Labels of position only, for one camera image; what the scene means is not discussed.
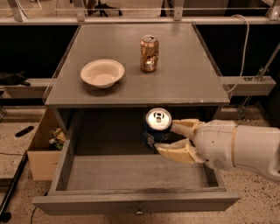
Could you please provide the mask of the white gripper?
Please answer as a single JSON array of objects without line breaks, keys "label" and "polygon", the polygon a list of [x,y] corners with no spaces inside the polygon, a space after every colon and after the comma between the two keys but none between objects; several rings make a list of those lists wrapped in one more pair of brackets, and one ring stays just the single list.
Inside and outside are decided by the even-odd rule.
[{"label": "white gripper", "polygon": [[184,164],[197,164],[203,158],[211,169],[231,170],[233,134],[237,124],[232,121],[212,120],[204,123],[199,119],[173,120],[171,132],[186,139],[174,143],[155,143],[159,154]]}]

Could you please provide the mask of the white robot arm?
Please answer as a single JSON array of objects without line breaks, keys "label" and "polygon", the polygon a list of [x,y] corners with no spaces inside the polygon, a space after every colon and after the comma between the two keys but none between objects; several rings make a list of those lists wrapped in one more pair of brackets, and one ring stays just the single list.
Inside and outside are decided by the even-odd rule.
[{"label": "white robot arm", "polygon": [[171,132],[184,137],[174,143],[157,143],[160,155],[185,163],[202,163],[210,169],[240,168],[280,183],[280,129],[238,125],[233,121],[174,120]]}]

